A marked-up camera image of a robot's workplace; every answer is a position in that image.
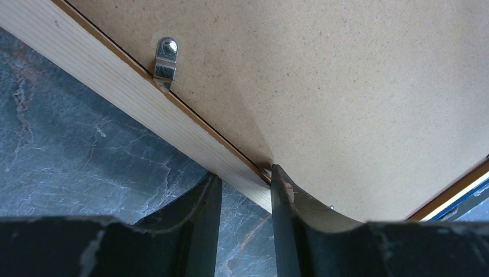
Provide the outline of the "brown wooden picture frame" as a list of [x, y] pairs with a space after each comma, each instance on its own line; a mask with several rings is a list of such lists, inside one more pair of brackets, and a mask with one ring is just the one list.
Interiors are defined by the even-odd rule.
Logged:
[[[172, 92], [179, 43], [170, 36], [160, 38], [148, 70], [72, 2], [2, 1], [1, 27], [270, 210], [268, 166], [257, 166]], [[448, 187], [406, 219], [439, 211], [439, 197]]]

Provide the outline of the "brown fibreboard backing board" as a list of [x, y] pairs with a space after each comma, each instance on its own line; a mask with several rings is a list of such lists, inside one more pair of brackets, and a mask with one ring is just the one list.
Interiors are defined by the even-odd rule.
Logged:
[[488, 155], [487, 1], [73, 1], [259, 167], [405, 219]]

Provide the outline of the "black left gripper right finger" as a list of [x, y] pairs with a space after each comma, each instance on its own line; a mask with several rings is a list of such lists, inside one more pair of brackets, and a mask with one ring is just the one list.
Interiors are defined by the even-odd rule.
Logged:
[[486, 222], [359, 222], [272, 166], [278, 276], [487, 276]]

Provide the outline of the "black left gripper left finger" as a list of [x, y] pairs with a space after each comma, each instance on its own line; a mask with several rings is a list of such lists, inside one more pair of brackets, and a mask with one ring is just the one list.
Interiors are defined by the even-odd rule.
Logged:
[[2, 276], [213, 276], [222, 181], [193, 188], [135, 224], [113, 216], [1, 219]]

